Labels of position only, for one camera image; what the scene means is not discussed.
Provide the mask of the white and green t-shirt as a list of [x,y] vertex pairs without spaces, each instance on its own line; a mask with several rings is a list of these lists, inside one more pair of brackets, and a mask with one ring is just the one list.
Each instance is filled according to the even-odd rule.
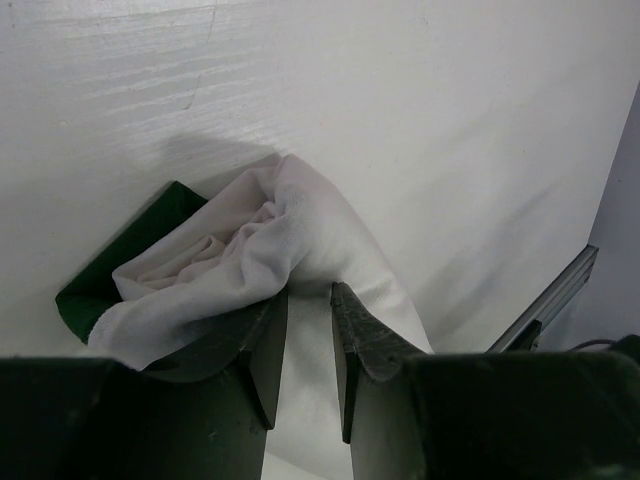
[[414,304],[357,213],[295,156],[267,158],[205,199],[174,183],[56,296],[93,351],[143,369],[210,332],[216,315],[290,293],[269,479],[349,479],[330,295],[347,284],[422,351]]

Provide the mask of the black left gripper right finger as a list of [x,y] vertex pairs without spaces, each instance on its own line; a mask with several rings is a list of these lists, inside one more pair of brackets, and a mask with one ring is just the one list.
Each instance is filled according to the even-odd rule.
[[376,318],[344,282],[332,285],[342,439],[355,479],[433,479],[428,355]]

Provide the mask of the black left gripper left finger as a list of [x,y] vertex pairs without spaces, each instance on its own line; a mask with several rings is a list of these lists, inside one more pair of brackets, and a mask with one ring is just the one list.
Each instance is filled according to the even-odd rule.
[[64,479],[258,479],[275,426],[288,296],[208,319],[209,332],[135,371],[114,361]]

